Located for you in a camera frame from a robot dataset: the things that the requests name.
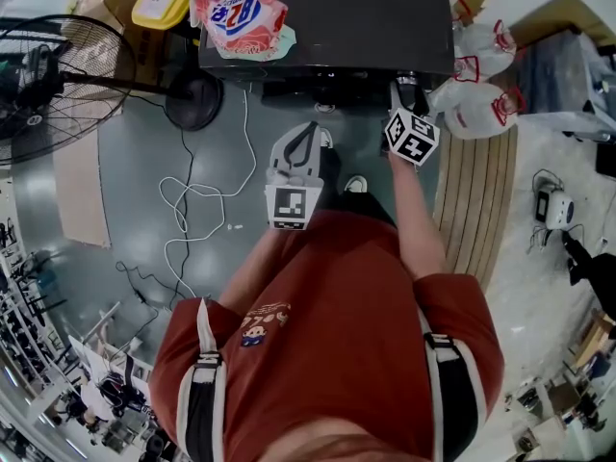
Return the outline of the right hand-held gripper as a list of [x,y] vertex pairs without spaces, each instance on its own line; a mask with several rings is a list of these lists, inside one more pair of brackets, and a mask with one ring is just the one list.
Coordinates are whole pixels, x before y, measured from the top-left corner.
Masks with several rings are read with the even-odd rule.
[[426,92],[419,84],[414,87],[412,112],[404,109],[397,80],[389,83],[389,93],[390,119],[384,127],[389,150],[416,167],[421,167],[434,153],[440,140],[440,129],[429,119],[415,115],[430,113]]

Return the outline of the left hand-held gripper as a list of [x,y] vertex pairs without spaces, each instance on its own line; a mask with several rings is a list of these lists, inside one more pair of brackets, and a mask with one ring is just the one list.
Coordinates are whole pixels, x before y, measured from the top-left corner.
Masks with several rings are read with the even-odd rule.
[[284,134],[274,145],[267,170],[265,196],[269,226],[279,230],[306,230],[319,201],[323,180],[321,128],[305,122]]

